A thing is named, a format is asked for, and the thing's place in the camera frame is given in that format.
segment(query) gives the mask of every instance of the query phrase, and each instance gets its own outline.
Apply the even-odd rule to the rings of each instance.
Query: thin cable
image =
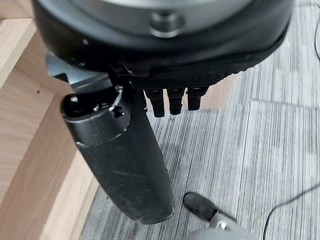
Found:
[[[268,225],[269,225],[269,222],[270,222],[270,218],[272,216],[272,214],[274,213],[275,210],[277,210],[278,208],[281,208],[285,205],[288,205],[290,203],[293,203],[294,201],[298,200],[299,198],[305,196],[306,194],[310,193],[310,192],[313,192],[314,190],[318,189],[320,187],[320,183],[318,183],[317,185],[314,185],[313,187],[309,188],[308,190],[305,190],[303,192],[301,192],[299,195],[295,196],[294,198],[288,200],[288,201],[285,201],[277,206],[275,206],[269,213],[267,219],[266,219],[266,222],[265,222],[265,225],[264,225],[264,229],[263,229],[263,237],[262,239],[263,240],[266,240],[266,234],[267,234],[267,229],[268,229]]]
[[[302,4],[297,4],[295,5],[296,7],[312,7],[312,6],[316,6],[320,9],[320,5],[316,2],[308,2],[308,3],[302,3]],[[319,54],[319,51],[318,51],[318,47],[317,47],[317,38],[318,38],[318,32],[319,32],[319,25],[320,25],[320,14],[319,14],[319,17],[318,17],[318,20],[316,22],[316,26],[315,26],[315,31],[314,31],[314,51],[315,51],[315,54],[316,54],[316,57],[318,58],[319,60],[319,63],[320,63],[320,54]],[[268,230],[268,225],[269,225],[269,222],[270,222],[270,219],[271,219],[271,216],[272,214],[275,212],[275,210],[285,206],[285,205],[288,205],[288,204],[291,204],[293,203],[294,201],[298,200],[299,198],[302,198],[303,196],[305,196],[306,194],[310,193],[310,192],[313,192],[314,190],[320,188],[320,183],[318,183],[317,185],[314,185],[313,187],[301,192],[300,194],[298,194],[297,196],[295,196],[294,198],[288,200],[288,201],[285,201],[279,205],[276,205],[269,213],[268,217],[266,218],[266,221],[265,221],[265,225],[264,225],[264,228],[263,228],[263,236],[262,236],[262,239],[263,240],[266,240],[266,236],[267,236],[267,230]]]

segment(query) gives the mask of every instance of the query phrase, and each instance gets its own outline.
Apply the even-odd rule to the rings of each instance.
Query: metal bolt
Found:
[[[158,38],[173,38],[183,31],[184,18],[175,11],[157,11],[151,15],[150,32]]]

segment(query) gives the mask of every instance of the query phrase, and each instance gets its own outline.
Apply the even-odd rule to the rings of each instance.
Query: gray carpet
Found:
[[[225,109],[150,115],[172,180],[170,220],[135,224],[100,188],[81,240],[181,240],[208,226],[182,207],[187,191],[208,197],[261,239],[273,206],[320,182],[318,16],[316,7],[296,7],[285,43],[237,76]],[[319,202],[316,190],[276,210],[267,239],[319,240]]]

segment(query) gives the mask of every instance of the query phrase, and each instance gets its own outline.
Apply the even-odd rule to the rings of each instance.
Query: wooden panel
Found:
[[[98,189],[99,183],[97,179],[93,176],[92,180],[90,182],[90,185],[88,186],[88,190],[86,192],[86,195],[83,199],[82,206],[78,212],[76,222],[73,225],[72,233],[70,235],[69,240],[78,240],[79,236],[81,235],[83,226],[85,224],[88,212],[91,208],[92,202],[95,198],[97,189]]]
[[[17,71],[0,90],[0,204],[53,97]]]
[[[29,17],[33,16],[31,0],[14,0],[14,1],[17,2],[24,9],[24,11],[28,14]]]
[[[0,0],[0,19],[30,18],[31,13],[15,0]]]
[[[52,214],[76,155],[60,115],[60,102],[60,97],[53,98],[2,201],[1,239],[37,240]]]
[[[55,199],[40,239],[79,239],[98,181],[78,151]]]
[[[35,31],[36,27],[29,18],[0,22],[0,89]]]
[[[46,47],[40,34],[36,32],[17,62],[15,69],[37,81],[43,88],[56,95],[65,96],[71,93],[72,90],[69,84],[48,76],[45,53]]]

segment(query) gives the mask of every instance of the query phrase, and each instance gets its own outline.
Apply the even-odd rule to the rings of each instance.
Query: silver metal part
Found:
[[[257,240],[257,238],[218,212],[211,219],[209,228],[194,231],[183,240]]]
[[[114,103],[112,104],[112,106],[109,108],[109,111],[112,112],[116,106],[119,105],[121,98],[122,98],[122,93],[124,91],[124,87],[123,86],[115,86],[115,90],[118,93],[118,96],[116,96]]]
[[[124,32],[172,38],[214,26],[256,0],[69,1],[93,18]]]

